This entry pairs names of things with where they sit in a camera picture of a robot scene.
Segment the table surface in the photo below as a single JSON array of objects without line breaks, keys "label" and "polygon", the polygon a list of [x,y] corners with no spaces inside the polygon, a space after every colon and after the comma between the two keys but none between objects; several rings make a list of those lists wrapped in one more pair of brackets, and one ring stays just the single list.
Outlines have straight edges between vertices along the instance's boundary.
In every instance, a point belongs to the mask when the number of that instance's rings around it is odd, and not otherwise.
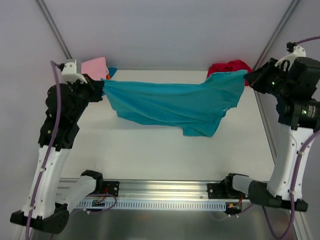
[{"label": "table surface", "polygon": [[[202,83],[205,71],[119,70],[113,80]],[[117,117],[106,97],[90,103],[62,178],[85,170],[105,179],[218,181],[228,173],[268,181],[274,168],[254,91],[246,87],[213,137],[183,136],[182,129],[146,126]]]}]

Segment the teal cloth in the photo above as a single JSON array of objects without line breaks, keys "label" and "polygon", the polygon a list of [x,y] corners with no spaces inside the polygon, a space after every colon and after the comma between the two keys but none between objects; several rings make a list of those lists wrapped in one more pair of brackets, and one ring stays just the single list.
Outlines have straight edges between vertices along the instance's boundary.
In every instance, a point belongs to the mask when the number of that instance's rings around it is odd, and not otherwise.
[{"label": "teal cloth", "polygon": [[211,137],[227,110],[237,106],[246,73],[216,72],[201,84],[104,80],[103,91],[120,118]]}]

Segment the pink cloth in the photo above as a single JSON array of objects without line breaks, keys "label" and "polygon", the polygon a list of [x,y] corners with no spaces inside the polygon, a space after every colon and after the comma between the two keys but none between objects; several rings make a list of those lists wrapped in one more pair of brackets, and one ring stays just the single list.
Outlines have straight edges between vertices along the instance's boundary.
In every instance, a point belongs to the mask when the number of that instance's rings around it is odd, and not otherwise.
[{"label": "pink cloth", "polygon": [[98,57],[81,64],[81,73],[88,74],[93,80],[105,79],[109,74],[106,58]]}]

